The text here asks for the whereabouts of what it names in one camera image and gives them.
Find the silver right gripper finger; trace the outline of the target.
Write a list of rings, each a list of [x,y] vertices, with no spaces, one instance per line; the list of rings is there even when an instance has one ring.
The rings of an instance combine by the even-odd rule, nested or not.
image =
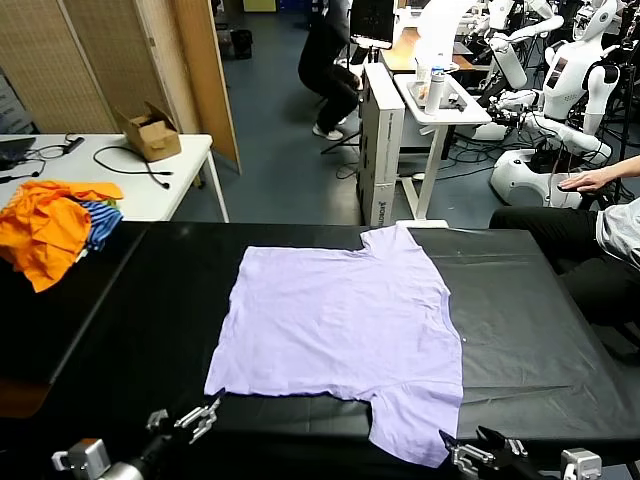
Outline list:
[[[500,432],[484,426],[477,427],[478,438],[484,441],[491,449],[505,450],[515,456],[527,456],[528,451],[519,439],[506,437]]]
[[[451,463],[461,473],[481,473],[494,467],[495,456],[492,453],[461,443],[443,430],[438,433],[449,452]]]

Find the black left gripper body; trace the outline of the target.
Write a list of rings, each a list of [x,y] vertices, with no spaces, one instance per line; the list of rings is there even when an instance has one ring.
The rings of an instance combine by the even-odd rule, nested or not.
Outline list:
[[[139,464],[142,470],[159,470],[177,452],[187,447],[192,439],[189,430],[176,430],[158,434],[142,449]]]

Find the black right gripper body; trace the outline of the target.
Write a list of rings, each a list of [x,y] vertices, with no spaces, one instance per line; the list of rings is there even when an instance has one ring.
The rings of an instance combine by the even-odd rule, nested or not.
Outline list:
[[[557,476],[540,473],[527,457],[512,454],[498,456],[487,467],[487,478],[493,480],[556,480]]]

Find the seated person's hand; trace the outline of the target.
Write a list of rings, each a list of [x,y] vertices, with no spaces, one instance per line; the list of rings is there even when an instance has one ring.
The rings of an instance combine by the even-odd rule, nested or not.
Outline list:
[[[576,191],[582,192],[594,192],[608,182],[612,181],[614,176],[606,169],[597,169],[585,171],[567,178],[558,184],[558,189],[565,192]]]

